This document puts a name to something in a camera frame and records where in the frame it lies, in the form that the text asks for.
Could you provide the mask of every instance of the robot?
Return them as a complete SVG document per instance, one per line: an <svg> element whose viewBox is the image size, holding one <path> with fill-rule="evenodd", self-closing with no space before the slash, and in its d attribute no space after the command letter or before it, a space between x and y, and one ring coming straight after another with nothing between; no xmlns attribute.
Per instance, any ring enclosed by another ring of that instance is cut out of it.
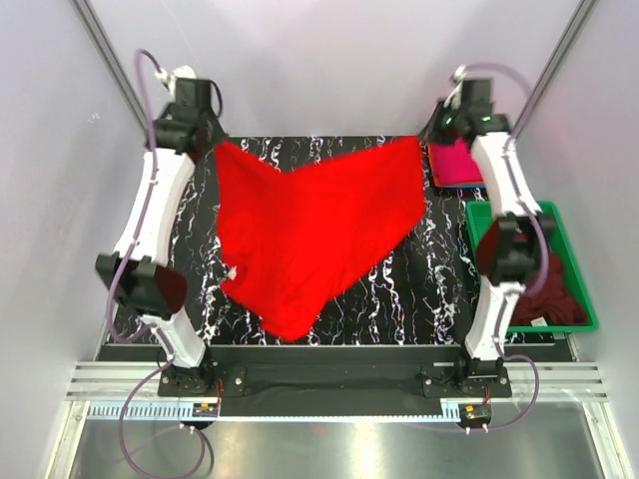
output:
<svg viewBox="0 0 639 479"><path fill-rule="evenodd" d="M168 267L169 241L195 167L227 135L211 106L212 88L220 100L215 83L196 78L188 67L171 74L163 71L158 78L172 101L153 125L157 163L148 151L125 231L111 254L98 255L96 270L113 299L135 310L165 349L171 364L163 371L159 394L198 395L213 383L216 368L211 350L196 335L184 308L186 280ZM472 393L506 374L503 343L510 317L527 283L543 266L546 239L555 223L541 212L526 185L506 116L493 113L491 80L466 79L463 68L452 80L452 93L437 103L420 135L444 145L462 139L479 166L492 205L492 226L477 249L479 305L446 380L456 390ZM153 189L150 200L148 188ZM142 212L146 219L137 232Z"/></svg>

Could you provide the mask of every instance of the maroon fabric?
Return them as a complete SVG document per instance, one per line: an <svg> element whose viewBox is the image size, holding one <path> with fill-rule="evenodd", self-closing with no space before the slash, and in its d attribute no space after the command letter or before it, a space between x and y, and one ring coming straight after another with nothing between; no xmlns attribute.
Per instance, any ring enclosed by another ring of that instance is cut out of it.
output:
<svg viewBox="0 0 639 479"><path fill-rule="evenodd" d="M563 262L554 252L549 256L548 279L536 296L522 296L512 313L511 326L529 326L530 321L545 317L551 324L582 326L588 314L575 301L563 282Z"/></svg>
<svg viewBox="0 0 639 479"><path fill-rule="evenodd" d="M216 147L222 284L264 329L294 340L366 274L425 211L417 138L281 173L228 142Z"/></svg>

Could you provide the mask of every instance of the green tray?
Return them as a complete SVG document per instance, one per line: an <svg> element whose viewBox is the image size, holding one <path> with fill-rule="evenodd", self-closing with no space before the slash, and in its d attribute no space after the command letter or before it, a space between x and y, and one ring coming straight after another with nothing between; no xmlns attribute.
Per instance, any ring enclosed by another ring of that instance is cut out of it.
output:
<svg viewBox="0 0 639 479"><path fill-rule="evenodd" d="M570 247L568 235L563 227L561 216L554 203L539 202L539 206L544 213L551 214L557 221L557 231L550 242L550 249L556 252L564 264L563 280L566 287L573 295L575 300L588 313L588 324L583 326L564 326L564 325L548 325L548 326L511 326L508 332L581 332L594 331L599 327L597 314L592 307L590 296L586 285L581 278L581 272L575 259L575 255ZM470 245L472 253L475 254L479 240L490 228L492 224L492 212L489 202L468 202L466 205L466 223L468 227L468 235L470 236Z"/></svg>

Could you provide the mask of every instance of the red fabric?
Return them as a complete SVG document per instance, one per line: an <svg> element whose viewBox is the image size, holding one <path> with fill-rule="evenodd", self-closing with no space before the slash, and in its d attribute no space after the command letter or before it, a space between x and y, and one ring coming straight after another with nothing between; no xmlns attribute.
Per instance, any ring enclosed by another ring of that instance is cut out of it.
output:
<svg viewBox="0 0 639 479"><path fill-rule="evenodd" d="M461 139L453 146L428 144L428 157L437 187L483 184L477 163Z"/></svg>
<svg viewBox="0 0 639 479"><path fill-rule="evenodd" d="M582 326L588 313L575 301L563 282L563 262L550 252L548 278L535 296L522 296L512 312L511 326L529 326L530 321L544 317L550 324Z"/></svg>
<svg viewBox="0 0 639 479"><path fill-rule="evenodd" d="M216 147L223 291L294 340L324 304L366 274L425 211L417 138L281 173L225 142Z"/></svg>

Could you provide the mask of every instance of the reflective metal surface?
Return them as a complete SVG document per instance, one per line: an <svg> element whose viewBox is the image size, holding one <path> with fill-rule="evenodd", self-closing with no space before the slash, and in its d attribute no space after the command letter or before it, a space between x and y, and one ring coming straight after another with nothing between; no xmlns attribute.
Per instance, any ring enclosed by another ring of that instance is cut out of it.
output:
<svg viewBox="0 0 639 479"><path fill-rule="evenodd" d="M495 423L518 413L495 404ZM167 423L127 422L130 449ZM453 426L433 432L407 424L217 423L206 430L215 467L200 478L602 478L585 416L575 404L539 404L521 425L466 436ZM179 431L135 454L138 464L164 477L187 472L200 445ZM115 421L88 421L71 476L137 478L121 459Z"/></svg>

